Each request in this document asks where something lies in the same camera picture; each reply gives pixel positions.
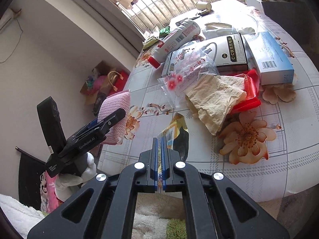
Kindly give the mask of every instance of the wire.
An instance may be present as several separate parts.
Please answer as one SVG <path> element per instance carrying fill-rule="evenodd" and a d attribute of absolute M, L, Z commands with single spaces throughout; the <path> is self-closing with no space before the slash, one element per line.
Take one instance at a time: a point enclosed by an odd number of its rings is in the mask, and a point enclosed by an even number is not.
<path fill-rule="evenodd" d="M 22 28 L 21 28 L 21 26 L 20 26 L 20 23 L 19 23 L 18 19 L 16 19 L 16 21 L 18 22 L 18 25 L 19 25 L 20 30 L 21 30 L 21 34 L 20 34 L 20 37 L 19 37 L 19 41 L 18 41 L 17 45 L 15 46 L 15 48 L 13 49 L 12 53 L 8 56 L 8 58 L 7 58 L 5 61 L 0 62 L 0 64 L 5 63 L 5 62 L 6 62 L 6 61 L 7 61 L 7 60 L 8 60 L 8 59 L 12 56 L 13 52 L 16 50 L 17 46 L 18 46 L 18 45 L 19 45 L 19 43 L 20 43 L 20 40 L 21 40 L 21 36 L 22 36 L 23 30 L 22 30 Z"/>

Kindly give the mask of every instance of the blue and white box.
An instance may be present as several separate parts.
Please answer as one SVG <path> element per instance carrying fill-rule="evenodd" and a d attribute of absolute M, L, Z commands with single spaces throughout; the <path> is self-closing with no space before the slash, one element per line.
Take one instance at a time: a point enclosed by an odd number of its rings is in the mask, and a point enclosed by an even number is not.
<path fill-rule="evenodd" d="M 260 77 L 261 85 L 291 83 L 294 69 L 269 32 L 243 35 Z"/>

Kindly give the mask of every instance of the silver screw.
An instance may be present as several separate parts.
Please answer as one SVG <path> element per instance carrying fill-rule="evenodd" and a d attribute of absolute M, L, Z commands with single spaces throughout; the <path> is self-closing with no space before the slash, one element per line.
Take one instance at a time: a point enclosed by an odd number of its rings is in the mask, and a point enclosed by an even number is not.
<path fill-rule="evenodd" d="M 134 164 L 134 167 L 135 167 L 136 169 L 143 169 L 144 166 L 145 166 L 145 164 L 144 164 L 144 163 L 141 163 L 141 162 L 137 162 L 137 163 Z"/>
<path fill-rule="evenodd" d="M 182 169 L 182 168 L 184 168 L 184 167 L 186 166 L 186 164 L 185 164 L 184 162 L 180 161 L 180 162 L 177 162 L 177 163 L 175 164 L 175 166 L 176 166 L 177 168 Z"/>
<path fill-rule="evenodd" d="M 104 181 L 106 179 L 106 175 L 104 173 L 100 173 L 96 176 L 96 179 L 101 182 Z"/>
<path fill-rule="evenodd" d="M 221 172 L 215 172 L 213 177 L 215 180 L 222 180 L 224 178 L 224 175 Z"/>

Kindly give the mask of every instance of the white bottle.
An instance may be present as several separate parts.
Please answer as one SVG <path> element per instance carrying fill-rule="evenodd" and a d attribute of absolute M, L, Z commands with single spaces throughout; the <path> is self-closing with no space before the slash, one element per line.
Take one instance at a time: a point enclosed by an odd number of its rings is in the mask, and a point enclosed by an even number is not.
<path fill-rule="evenodd" d="M 168 34 L 155 48 L 148 62 L 155 68 L 165 62 L 167 55 L 191 41 L 195 35 L 200 34 L 200 27 L 195 21 L 185 20 L 178 28 Z"/>

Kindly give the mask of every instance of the wall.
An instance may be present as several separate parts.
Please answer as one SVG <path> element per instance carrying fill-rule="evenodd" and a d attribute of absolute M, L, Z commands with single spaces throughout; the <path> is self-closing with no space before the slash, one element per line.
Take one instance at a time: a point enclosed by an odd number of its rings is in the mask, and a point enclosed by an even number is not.
<path fill-rule="evenodd" d="M 90 70 L 101 60 L 123 65 L 46 1 L 14 0 L 11 7 L 22 8 L 23 33 L 11 57 L 0 64 L 0 193 L 17 199 L 20 153 L 15 146 L 43 161 L 49 157 L 37 104 L 53 97 L 68 137 L 94 118 L 79 93 Z M 14 47 L 17 35 L 14 21 L 0 34 L 0 48 Z"/>

